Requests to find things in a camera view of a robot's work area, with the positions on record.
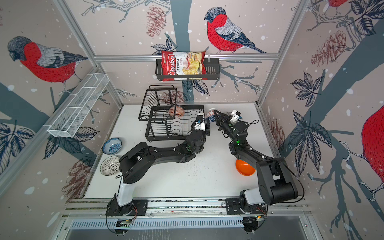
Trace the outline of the black wire dish rack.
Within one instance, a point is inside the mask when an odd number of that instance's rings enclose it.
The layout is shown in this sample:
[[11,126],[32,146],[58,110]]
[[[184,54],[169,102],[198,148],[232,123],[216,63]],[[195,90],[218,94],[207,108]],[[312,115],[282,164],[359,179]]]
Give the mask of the black wire dish rack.
[[203,105],[185,105],[184,95],[173,85],[150,85],[145,92],[139,121],[147,122],[147,141],[184,140]]

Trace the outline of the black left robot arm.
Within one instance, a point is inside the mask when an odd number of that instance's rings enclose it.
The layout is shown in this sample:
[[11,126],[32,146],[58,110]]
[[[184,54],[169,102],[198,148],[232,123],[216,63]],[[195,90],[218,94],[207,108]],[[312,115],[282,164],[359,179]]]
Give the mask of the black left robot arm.
[[121,182],[115,195],[119,207],[127,207],[133,201],[135,184],[150,167],[165,163],[187,163],[204,150],[210,130],[194,129],[181,144],[170,148],[155,148],[141,142],[123,155],[120,161]]

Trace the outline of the orange patterned ceramic bowl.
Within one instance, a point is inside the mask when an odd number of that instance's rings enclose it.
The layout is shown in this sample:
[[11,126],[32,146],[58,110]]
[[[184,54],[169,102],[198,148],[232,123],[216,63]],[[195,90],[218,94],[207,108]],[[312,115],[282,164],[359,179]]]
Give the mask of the orange patterned ceramic bowl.
[[171,107],[169,110],[170,117],[175,117],[181,119],[185,115],[185,110],[182,106],[176,105]]

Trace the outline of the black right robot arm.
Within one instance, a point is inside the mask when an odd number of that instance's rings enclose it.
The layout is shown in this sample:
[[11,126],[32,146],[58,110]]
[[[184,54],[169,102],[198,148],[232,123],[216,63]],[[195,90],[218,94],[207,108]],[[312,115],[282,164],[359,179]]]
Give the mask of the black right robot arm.
[[243,208],[259,204],[273,205],[296,199],[298,194],[294,176],[283,158],[272,158],[255,150],[247,141],[250,123],[242,120],[240,112],[230,115],[214,111],[218,130],[231,139],[233,156],[256,170],[258,187],[243,190],[239,201]]

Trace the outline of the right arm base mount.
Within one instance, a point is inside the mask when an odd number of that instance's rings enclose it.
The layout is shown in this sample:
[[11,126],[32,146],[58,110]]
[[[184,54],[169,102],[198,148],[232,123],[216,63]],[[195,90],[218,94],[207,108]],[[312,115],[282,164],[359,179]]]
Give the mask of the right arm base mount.
[[223,207],[227,215],[266,215],[267,206],[265,204],[249,205],[245,200],[236,198],[225,199]]

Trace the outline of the blue triangle patterned bowl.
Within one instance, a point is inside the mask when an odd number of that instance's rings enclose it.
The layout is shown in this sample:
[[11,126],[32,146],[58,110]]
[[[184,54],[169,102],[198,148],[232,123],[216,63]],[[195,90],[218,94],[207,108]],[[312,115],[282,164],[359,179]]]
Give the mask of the blue triangle patterned bowl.
[[216,121],[216,118],[215,118],[215,108],[211,108],[208,110],[207,114],[206,114],[206,118],[207,120],[210,122],[210,123],[213,123]]

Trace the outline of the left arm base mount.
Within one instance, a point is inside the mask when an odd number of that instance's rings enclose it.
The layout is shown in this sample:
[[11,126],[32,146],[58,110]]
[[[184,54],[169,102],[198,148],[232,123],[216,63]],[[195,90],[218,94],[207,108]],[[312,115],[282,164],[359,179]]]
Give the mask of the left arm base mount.
[[145,216],[148,200],[135,200],[133,199],[131,203],[119,206],[117,201],[117,196],[115,195],[108,203],[106,216],[107,217],[122,217],[122,216]]

